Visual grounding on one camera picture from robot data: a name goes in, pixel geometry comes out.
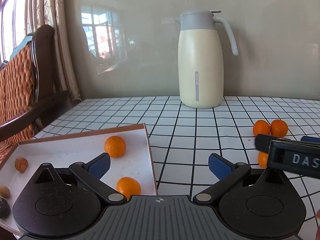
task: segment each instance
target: wooden armrest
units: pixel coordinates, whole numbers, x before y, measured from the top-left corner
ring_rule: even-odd
[[[34,122],[44,111],[68,98],[68,91],[57,92],[24,110],[20,115],[0,125],[0,142],[22,131]]]

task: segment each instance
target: table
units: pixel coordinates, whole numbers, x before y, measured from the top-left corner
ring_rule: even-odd
[[[145,123],[159,195],[193,196],[218,179],[208,168],[215,152],[229,161],[260,168],[253,124],[284,120],[286,138],[320,137],[320,101],[224,97],[209,109],[185,106],[179,96],[86,99],[40,131],[35,138]],[[320,209],[320,180],[286,172],[307,209],[300,237],[314,239]]]

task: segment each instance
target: mandarin orange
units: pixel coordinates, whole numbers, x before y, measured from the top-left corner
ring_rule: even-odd
[[[112,158],[121,157],[125,150],[125,141],[120,136],[111,136],[104,143],[104,151]]]
[[[252,128],[252,132],[253,132],[254,136],[257,136],[258,134],[269,135],[270,134],[270,125],[264,120],[258,120]]]
[[[118,180],[116,184],[116,190],[129,199],[131,195],[140,195],[141,186],[135,179],[123,177]]]
[[[264,152],[259,152],[258,154],[258,163],[262,168],[267,167],[268,154]]]
[[[287,135],[288,125],[282,120],[273,120],[271,123],[271,135],[277,137],[284,137]]]

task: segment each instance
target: white wall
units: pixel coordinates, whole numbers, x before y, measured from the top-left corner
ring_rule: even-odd
[[[139,44],[119,67],[97,74],[79,39],[81,5],[113,8],[124,34]],[[65,0],[68,39],[83,98],[179,94],[179,25],[188,9],[221,9],[239,48],[218,27],[225,95],[320,99],[320,0]]]

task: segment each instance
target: beige curtain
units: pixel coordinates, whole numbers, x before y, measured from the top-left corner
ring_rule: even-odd
[[[54,28],[57,89],[68,90],[72,101],[81,100],[69,51],[64,0],[28,0],[27,33],[36,31],[43,24]]]

